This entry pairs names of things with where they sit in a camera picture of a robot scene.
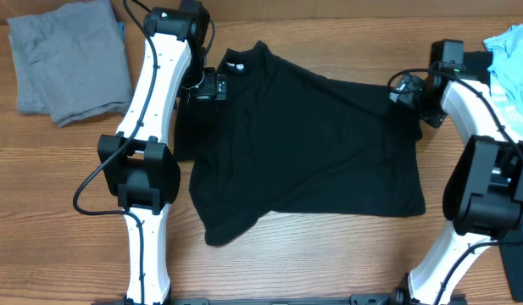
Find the black t-shirt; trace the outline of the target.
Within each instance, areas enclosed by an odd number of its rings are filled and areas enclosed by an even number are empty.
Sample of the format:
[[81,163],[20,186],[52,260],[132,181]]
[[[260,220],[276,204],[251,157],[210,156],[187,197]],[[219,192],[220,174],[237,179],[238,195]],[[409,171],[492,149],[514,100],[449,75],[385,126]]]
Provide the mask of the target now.
[[410,217],[426,210],[416,162],[420,124],[383,86],[333,80],[258,42],[228,50],[223,101],[184,94],[175,157],[221,247],[268,212]]

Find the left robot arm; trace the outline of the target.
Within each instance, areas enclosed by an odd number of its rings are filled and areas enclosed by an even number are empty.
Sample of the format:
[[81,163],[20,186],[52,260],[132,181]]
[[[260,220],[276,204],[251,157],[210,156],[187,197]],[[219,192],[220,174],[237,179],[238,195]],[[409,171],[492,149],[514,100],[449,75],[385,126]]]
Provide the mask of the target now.
[[219,102],[226,77],[205,65],[213,21],[199,1],[152,8],[139,24],[146,37],[142,71],[131,105],[116,132],[97,144],[109,192],[118,200],[129,238],[130,281],[124,304],[167,304],[166,227],[181,172],[170,151],[176,99]]

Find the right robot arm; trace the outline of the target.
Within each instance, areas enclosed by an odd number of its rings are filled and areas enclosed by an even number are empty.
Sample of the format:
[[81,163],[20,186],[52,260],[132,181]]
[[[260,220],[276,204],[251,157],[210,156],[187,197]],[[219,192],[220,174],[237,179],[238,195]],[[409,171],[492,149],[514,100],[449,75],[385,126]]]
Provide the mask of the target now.
[[450,118],[465,149],[443,193],[442,232],[384,304],[465,303],[453,289],[471,265],[523,227],[523,141],[497,116],[489,87],[467,73],[464,43],[433,42],[424,71],[425,79],[418,69],[396,73],[390,98],[433,128]]

